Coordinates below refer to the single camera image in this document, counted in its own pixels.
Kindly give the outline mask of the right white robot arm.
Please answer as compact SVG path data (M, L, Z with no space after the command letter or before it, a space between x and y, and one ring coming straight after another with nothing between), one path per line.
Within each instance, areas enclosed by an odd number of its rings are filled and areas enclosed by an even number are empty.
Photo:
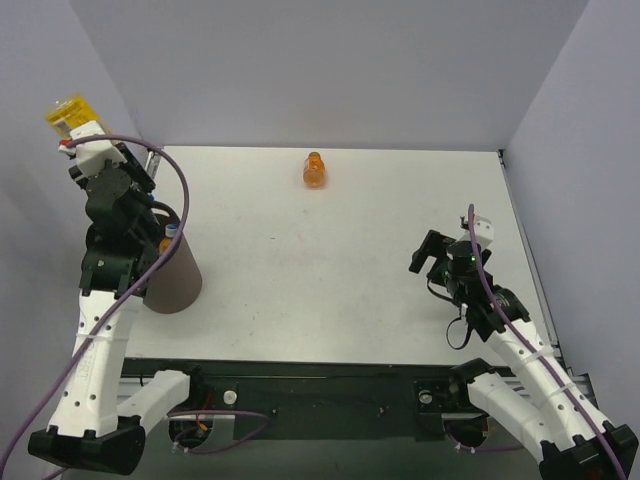
M496 285L484 265L491 239L467 234L456 240L436 230L413 253L409 270L428 259L428 285L446 289L469 333L477 334L519 380L509 386L485 360L454 368L449 402L475 407L499 422L536 460L544 479L626 479L639 447L627 425L614 425L580 390L538 333L528 310L509 289Z

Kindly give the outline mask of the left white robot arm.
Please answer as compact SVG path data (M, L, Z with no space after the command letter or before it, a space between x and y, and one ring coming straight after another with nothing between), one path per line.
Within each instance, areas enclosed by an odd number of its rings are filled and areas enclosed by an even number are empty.
M73 179L86 192L91 220L82 261L80 318L69 365L52 387L61 398L29 453L67 469L118 475L139 464L148 430L174 406L192 412L204 384L180 371L160 373L141 390L142 405L117 402L117 388L135 317L151 277L182 247L189 211L175 218L167 248L152 197L153 179L131 154L132 138L94 134L61 143L76 163Z

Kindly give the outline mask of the orange bottle with red label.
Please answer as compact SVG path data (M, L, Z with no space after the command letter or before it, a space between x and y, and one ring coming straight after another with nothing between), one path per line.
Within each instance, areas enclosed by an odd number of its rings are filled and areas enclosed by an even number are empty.
M171 245L172 238L165 237L163 238L158 245L158 254L162 255Z

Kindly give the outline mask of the blue label tea bottle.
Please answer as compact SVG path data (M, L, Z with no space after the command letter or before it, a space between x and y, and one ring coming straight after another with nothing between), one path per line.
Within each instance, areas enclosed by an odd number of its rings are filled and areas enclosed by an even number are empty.
M165 226L164 233L167 238L173 238L176 234L176 231L177 226L175 224L168 224Z

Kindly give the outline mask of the yellow label bottle blue cap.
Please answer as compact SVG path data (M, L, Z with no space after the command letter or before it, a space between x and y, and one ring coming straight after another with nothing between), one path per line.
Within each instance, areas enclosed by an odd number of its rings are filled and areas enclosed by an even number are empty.
M69 139L73 129L87 122L102 122L95 110L78 93L57 100L45 112L44 120L62 139Z

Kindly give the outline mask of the small orange bottle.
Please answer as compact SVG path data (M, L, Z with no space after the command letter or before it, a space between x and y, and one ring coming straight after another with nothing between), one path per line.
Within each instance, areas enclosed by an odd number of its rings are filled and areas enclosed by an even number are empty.
M303 174L303 182L311 189L322 188L326 183L326 166L318 152L310 152L307 156Z

